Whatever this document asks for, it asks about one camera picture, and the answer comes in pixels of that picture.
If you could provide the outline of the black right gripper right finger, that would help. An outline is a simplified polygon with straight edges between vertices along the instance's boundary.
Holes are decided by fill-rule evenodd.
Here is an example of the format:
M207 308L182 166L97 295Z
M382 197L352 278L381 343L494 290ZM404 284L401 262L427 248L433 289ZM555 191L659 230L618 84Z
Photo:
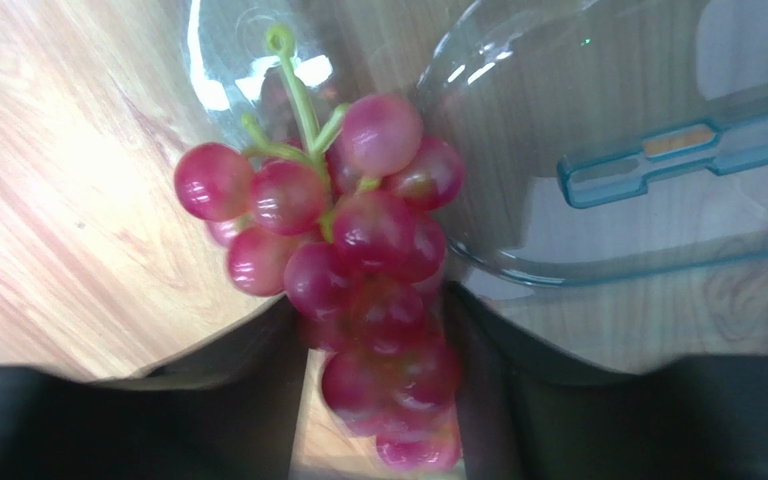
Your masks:
M470 479L768 479L768 356L691 355L643 374L563 351L455 282L457 417Z

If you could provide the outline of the red grape bunch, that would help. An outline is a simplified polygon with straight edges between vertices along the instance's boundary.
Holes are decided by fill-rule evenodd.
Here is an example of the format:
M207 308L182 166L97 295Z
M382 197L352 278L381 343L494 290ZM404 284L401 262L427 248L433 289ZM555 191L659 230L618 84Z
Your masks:
M364 96L320 121L292 30L272 25L265 44L299 138L272 139L245 115L251 144L189 149L176 197L225 247L238 290L282 295L298 312L304 341L326 355L321 398L348 432L372 439L394 470L448 474L462 457L463 367L442 331L447 240L432 212L459 194L464 162L398 94Z

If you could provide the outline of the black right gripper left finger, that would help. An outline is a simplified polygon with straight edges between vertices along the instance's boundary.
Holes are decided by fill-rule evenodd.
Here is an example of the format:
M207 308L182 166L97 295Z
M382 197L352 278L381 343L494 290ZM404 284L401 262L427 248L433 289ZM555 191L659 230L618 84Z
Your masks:
M0 366L0 479L286 479L307 351L279 300L142 377Z

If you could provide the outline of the clear plastic food tray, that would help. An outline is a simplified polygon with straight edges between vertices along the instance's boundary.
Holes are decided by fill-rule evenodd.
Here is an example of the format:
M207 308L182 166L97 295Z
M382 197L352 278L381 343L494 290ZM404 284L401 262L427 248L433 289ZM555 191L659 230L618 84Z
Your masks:
M321 116L403 91L464 157L454 250L574 285L768 255L768 1L186 1L182 49L236 146L295 124L268 28Z

